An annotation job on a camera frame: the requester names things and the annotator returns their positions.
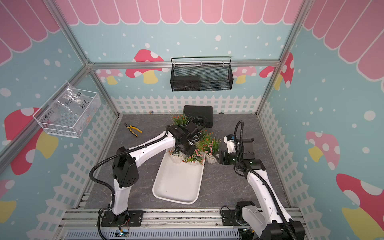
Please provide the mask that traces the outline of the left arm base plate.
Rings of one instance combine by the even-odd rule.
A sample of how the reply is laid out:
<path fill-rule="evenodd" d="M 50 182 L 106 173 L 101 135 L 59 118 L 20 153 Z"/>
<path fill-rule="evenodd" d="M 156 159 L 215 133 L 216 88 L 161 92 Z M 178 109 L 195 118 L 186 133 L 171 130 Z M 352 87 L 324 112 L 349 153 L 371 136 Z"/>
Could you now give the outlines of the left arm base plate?
<path fill-rule="evenodd" d="M 104 211 L 101 215 L 102 227 L 140 227 L 143 220 L 144 211 L 127 210 L 119 215 L 112 211 Z"/>

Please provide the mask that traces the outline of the red flower pot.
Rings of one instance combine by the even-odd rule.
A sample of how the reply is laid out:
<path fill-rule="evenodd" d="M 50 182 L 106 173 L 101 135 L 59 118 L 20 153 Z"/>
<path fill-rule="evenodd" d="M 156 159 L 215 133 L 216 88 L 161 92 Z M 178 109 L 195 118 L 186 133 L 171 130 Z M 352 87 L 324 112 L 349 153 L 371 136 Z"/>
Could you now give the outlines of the red flower pot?
<path fill-rule="evenodd" d="M 175 164 L 181 164 L 183 163 L 183 160 L 184 160 L 184 154 L 178 150 L 176 150 L 176 148 L 171 148 L 169 151 L 169 156 L 171 158 L 171 161 Z"/>

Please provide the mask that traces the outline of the pink flower pot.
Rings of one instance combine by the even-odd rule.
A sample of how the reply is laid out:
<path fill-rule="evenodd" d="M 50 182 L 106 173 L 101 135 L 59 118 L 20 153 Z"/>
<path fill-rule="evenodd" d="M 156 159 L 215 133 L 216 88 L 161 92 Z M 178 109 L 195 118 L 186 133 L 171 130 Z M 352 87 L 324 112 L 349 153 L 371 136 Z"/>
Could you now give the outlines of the pink flower pot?
<path fill-rule="evenodd" d="M 186 156 L 183 159 L 184 163 L 190 163 L 190 164 L 204 164 L 204 153 L 201 153 L 199 149 L 195 150 L 190 156 Z"/>
<path fill-rule="evenodd" d="M 221 141 L 213 136 L 213 133 L 204 134 L 197 143 L 197 146 L 205 157 L 206 162 L 209 164 L 215 164 L 217 162 L 215 154 L 220 150 Z"/>

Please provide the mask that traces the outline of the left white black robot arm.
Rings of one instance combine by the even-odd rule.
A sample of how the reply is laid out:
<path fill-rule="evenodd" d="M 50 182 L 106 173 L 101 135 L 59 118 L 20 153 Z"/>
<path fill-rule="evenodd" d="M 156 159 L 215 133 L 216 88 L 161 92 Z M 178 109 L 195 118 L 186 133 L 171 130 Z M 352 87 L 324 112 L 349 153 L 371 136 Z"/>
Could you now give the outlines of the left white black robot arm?
<path fill-rule="evenodd" d="M 202 138 L 204 125 L 198 126 L 192 121 L 181 125 L 167 125 L 165 130 L 153 139 L 136 147 L 125 149 L 116 155 L 97 163 L 89 172 L 90 180 L 107 187 L 111 191 L 111 202 L 107 208 L 101 208 L 99 215 L 109 215 L 113 221 L 128 215 L 128 199 L 132 186 L 139 180 L 138 167 L 158 153 L 176 148 L 187 157 L 197 153 L 197 143 Z M 102 165 L 114 161 L 114 185 L 98 180 L 94 173 Z"/>

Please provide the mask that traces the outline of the white plastic storage tray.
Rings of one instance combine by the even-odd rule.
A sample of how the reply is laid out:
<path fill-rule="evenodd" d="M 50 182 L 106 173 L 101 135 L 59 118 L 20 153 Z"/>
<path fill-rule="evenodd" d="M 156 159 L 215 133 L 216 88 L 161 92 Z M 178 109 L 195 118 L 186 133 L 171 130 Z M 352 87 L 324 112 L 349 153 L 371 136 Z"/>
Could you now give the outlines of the white plastic storage tray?
<path fill-rule="evenodd" d="M 199 197 L 205 161 L 203 165 L 171 161 L 168 148 L 161 161 L 154 185 L 153 195 L 164 201 L 191 205 Z"/>

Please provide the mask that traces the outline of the orange flower pot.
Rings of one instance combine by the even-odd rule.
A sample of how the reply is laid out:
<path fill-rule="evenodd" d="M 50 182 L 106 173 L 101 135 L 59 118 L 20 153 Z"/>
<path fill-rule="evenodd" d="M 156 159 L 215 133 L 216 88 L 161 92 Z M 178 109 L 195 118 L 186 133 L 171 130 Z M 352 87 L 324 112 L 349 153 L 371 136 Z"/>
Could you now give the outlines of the orange flower pot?
<path fill-rule="evenodd" d="M 198 134 L 198 141 L 199 142 L 206 141 L 209 138 L 210 138 L 210 133 L 206 129 L 201 130 Z"/>

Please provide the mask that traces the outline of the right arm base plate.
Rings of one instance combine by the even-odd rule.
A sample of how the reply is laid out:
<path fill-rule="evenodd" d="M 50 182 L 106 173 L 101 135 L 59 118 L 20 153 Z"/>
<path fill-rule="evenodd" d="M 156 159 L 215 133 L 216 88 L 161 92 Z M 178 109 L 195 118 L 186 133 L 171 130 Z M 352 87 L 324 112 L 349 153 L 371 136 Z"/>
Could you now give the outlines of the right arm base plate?
<path fill-rule="evenodd" d="M 238 219 L 235 210 L 223 208 L 220 210 L 223 226 L 248 226 L 248 223 Z"/>

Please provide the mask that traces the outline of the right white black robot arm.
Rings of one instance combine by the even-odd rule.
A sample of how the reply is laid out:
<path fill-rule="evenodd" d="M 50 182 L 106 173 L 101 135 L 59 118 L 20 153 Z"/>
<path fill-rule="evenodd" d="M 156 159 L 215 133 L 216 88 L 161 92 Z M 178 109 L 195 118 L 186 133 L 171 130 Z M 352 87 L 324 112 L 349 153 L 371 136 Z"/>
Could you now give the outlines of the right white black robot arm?
<path fill-rule="evenodd" d="M 241 226 L 250 226 L 255 240 L 303 240 L 305 228 L 294 221 L 283 207 L 269 181 L 263 162 L 256 159 L 253 151 L 254 139 L 244 139 L 244 122 L 236 124 L 234 133 L 224 137 L 226 150 L 214 157 L 221 165 L 232 165 L 235 173 L 245 178 L 254 190 L 257 208 L 251 201 L 237 203 L 235 221 Z"/>

